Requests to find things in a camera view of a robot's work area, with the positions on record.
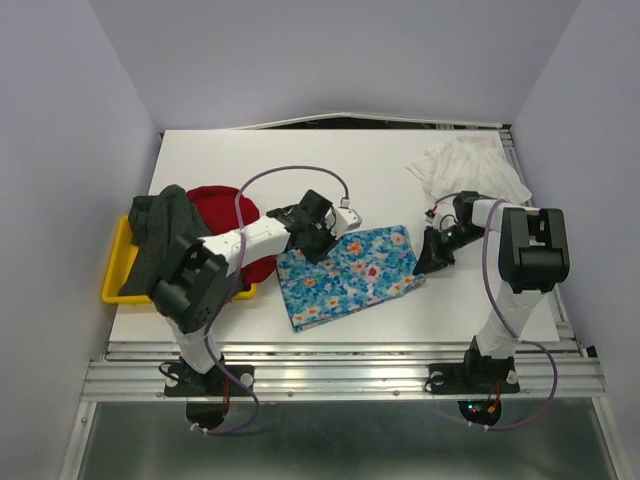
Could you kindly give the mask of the blue floral skirt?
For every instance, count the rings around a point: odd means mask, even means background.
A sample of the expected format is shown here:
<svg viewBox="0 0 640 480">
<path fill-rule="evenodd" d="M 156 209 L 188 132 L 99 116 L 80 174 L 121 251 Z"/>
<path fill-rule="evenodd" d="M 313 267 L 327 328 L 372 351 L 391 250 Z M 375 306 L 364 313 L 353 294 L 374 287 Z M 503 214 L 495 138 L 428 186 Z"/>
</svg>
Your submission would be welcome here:
<svg viewBox="0 0 640 480">
<path fill-rule="evenodd" d="M 425 282 L 403 225 L 345 234 L 316 264 L 299 250 L 277 257 L 286 312 L 296 332 L 400 298 Z"/>
</svg>

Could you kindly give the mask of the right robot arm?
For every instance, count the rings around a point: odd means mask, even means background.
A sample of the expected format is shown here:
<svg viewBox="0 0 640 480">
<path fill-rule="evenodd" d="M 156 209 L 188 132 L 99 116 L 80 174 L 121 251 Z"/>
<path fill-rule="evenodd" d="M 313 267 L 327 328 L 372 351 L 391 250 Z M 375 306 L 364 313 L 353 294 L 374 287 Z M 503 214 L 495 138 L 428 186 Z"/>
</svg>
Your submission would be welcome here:
<svg viewBox="0 0 640 480">
<path fill-rule="evenodd" d="M 494 199 L 475 191 L 451 195 L 454 223 L 424 230 L 415 275 L 440 271 L 455 262 L 455 252 L 481 241 L 481 274 L 489 283 L 489 237 L 499 240 L 497 293 L 487 294 L 488 319 L 459 363 L 432 363 L 426 390 L 435 395 L 519 390 L 515 349 L 535 307 L 568 277 L 570 257 L 564 214 Z"/>
</svg>

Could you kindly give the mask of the white pleated skirt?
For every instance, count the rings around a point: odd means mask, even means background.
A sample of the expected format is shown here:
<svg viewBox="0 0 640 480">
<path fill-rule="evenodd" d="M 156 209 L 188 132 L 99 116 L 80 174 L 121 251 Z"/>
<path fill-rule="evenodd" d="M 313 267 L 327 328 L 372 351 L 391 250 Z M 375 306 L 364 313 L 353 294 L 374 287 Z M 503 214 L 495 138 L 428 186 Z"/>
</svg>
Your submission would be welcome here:
<svg viewBox="0 0 640 480">
<path fill-rule="evenodd" d="M 524 204 L 532 197 L 498 140 L 458 136 L 429 146 L 407 170 L 433 199 L 461 191 L 476 191 L 514 204 Z"/>
</svg>

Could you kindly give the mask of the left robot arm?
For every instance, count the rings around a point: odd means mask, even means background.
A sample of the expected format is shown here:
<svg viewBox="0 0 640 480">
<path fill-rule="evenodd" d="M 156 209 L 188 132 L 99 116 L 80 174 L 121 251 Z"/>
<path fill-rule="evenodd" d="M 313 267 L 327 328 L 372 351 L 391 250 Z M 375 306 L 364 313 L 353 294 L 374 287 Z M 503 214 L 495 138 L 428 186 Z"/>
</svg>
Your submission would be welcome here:
<svg viewBox="0 0 640 480">
<path fill-rule="evenodd" d="M 191 386 L 210 394 L 222 384 L 223 355 L 212 340 L 211 327 L 240 290 L 244 267 L 290 250 L 317 264 L 361 222 L 348 201 L 336 206 L 309 190 L 298 203 L 270 210 L 227 233 L 179 235 L 152 277 L 148 296 L 167 318 Z"/>
</svg>

